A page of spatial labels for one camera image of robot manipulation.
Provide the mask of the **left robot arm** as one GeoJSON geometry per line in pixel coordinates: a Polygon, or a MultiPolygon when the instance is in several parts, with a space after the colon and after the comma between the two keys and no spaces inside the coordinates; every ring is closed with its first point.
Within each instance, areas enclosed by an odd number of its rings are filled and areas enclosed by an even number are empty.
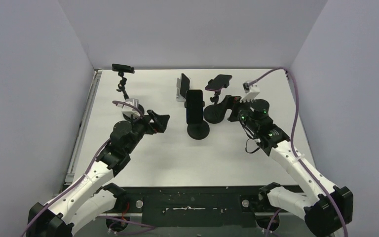
{"type": "Polygon", "coordinates": [[[147,115],[117,122],[85,172],[59,195],[31,207],[24,237],[73,237],[99,215],[126,207],[125,190],[111,180],[130,162],[144,135],[165,132],[170,115],[147,115]]]}

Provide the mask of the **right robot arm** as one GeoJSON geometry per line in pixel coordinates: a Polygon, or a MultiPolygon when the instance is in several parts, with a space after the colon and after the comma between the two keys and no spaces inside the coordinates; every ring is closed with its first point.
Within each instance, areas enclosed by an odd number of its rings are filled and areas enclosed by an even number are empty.
{"type": "Polygon", "coordinates": [[[338,187],[323,176],[295,147],[293,140],[269,116],[270,104],[264,99],[244,101],[239,96],[227,95],[222,102],[207,106],[204,119],[217,124],[224,120],[237,122],[268,157],[277,162],[303,191],[294,193],[282,185],[271,183],[258,194],[258,206],[265,211],[274,207],[304,220],[316,237],[327,237],[343,230],[353,218],[353,193],[348,187],[338,187]]]}

